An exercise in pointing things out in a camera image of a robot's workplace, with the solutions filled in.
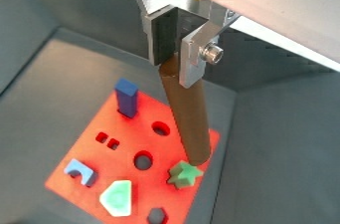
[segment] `green star block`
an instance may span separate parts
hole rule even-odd
[[[195,186],[196,178],[203,176],[203,172],[187,162],[180,161],[169,170],[168,183],[173,184],[177,189]]]
[[[132,215],[132,182],[115,181],[103,192],[100,202],[113,217]]]

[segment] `red board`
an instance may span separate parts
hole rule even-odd
[[[163,122],[169,127],[168,135],[155,132],[155,122],[159,125]],[[109,136],[105,142],[96,140],[101,132]],[[209,131],[209,140],[213,152],[219,141],[219,134],[213,130]],[[119,142],[116,149],[108,147],[113,141],[116,146]],[[153,158],[153,165],[148,170],[135,167],[135,157],[141,151],[147,151]],[[92,187],[81,185],[80,176],[72,178],[64,174],[72,158],[99,173]],[[45,186],[104,223],[148,223],[152,208],[161,208],[168,223],[181,224],[201,182],[199,177],[193,187],[180,190],[167,184],[169,169],[181,160],[187,161],[187,157],[171,108],[139,92],[139,112],[135,118],[127,118],[117,112],[116,94],[112,93]],[[207,167],[208,162],[197,168],[205,171]],[[116,180],[129,180],[133,184],[132,215],[128,217],[113,217],[100,203],[101,193]]]

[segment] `bolt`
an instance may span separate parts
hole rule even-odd
[[[235,12],[228,10],[227,11],[227,19],[229,19],[235,15]]]
[[[211,63],[212,65],[216,65],[221,59],[221,56],[223,56],[223,49],[220,49],[216,46],[216,43],[213,42],[208,43],[200,53],[200,58],[208,63]]]

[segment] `mint green hexagon block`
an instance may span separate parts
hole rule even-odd
[[[100,202],[113,217],[132,215],[132,182],[117,180],[100,196]]]

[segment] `blue arch block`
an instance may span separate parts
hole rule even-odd
[[[99,176],[93,169],[81,163],[76,158],[71,160],[68,166],[64,169],[64,173],[73,177],[81,175],[81,184],[88,187],[92,186]]]

